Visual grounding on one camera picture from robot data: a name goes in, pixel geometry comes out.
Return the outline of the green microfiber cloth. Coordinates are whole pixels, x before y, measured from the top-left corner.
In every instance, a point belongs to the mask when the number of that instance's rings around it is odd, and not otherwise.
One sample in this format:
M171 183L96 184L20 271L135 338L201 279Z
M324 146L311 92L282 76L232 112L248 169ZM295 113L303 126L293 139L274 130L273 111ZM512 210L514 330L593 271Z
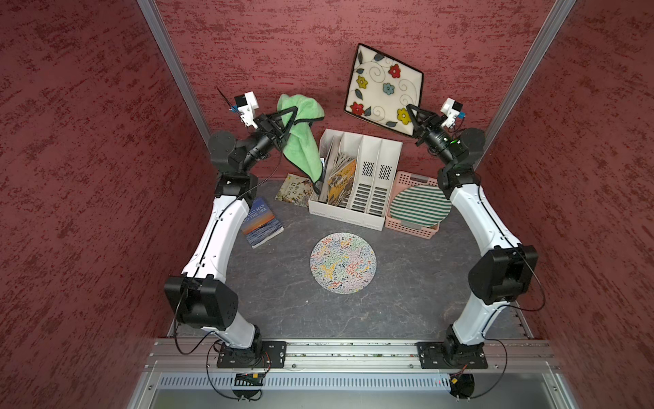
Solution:
M323 165L311 126L325 118L325 111L315 99L304 95L283 94L279 97L279 112L292 107L297 108L297 113L283 154L315 183L322 176Z

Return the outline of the square floral plate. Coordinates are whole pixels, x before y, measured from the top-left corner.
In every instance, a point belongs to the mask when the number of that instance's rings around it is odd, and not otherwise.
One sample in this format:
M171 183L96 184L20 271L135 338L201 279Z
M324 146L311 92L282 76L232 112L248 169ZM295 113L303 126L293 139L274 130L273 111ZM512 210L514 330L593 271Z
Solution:
M422 100L424 73L377 49L359 44L344 111L404 136L413 135L409 105Z

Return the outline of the round colourful squiggle plate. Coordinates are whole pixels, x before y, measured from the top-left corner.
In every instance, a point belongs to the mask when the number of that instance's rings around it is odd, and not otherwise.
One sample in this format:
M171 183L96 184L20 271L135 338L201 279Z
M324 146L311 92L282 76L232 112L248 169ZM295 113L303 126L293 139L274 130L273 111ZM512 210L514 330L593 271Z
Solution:
M321 239L310 256L313 279L325 290L354 294L376 276L377 260L371 245L353 233L332 233Z

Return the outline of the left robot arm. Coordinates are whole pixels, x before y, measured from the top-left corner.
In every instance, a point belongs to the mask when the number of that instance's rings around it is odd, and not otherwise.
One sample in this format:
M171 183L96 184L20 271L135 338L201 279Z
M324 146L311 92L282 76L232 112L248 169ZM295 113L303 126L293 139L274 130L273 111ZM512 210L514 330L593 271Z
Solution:
M238 311L238 295L227 284L228 261L260 183L252 168L272 150L282 150L296 122L297 107L251 122L244 140L221 131L209 140L209 158L219 171L213 207L196 251L179 275L165 282L175 327L188 325L215 335L242 366L262 360L262 336Z

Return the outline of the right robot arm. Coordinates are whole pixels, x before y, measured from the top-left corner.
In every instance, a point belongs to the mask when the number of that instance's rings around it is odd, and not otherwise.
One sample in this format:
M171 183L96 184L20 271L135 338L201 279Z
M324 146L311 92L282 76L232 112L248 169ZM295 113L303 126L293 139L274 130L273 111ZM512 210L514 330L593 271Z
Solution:
M468 274L471 295L459 318L448 327L442 342L417 345L424 369L485 369L485 336L500 313L527 293L538 253L523 245L494 211L481 186L475 165L485 146L485 133L466 129L448 132L457 113L454 107L430 112L408 105L417 144L425 144L443 168L437 182L473 234L481 258Z

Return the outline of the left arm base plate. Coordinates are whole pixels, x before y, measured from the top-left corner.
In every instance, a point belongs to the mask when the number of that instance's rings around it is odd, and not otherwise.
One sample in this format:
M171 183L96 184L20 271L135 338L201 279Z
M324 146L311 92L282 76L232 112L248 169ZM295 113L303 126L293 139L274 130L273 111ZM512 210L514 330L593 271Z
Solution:
M235 349L221 346L216 363L221 369L261 368L264 370L283 368L287 342L262 341L250 349Z

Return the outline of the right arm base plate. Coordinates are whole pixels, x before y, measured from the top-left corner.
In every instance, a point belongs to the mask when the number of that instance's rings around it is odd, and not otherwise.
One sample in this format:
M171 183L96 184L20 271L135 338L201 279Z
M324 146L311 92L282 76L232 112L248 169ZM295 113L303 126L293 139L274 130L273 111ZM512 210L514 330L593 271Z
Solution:
M422 369L485 370L488 363L483 351L484 344L464 345L456 341L419 342L417 354Z

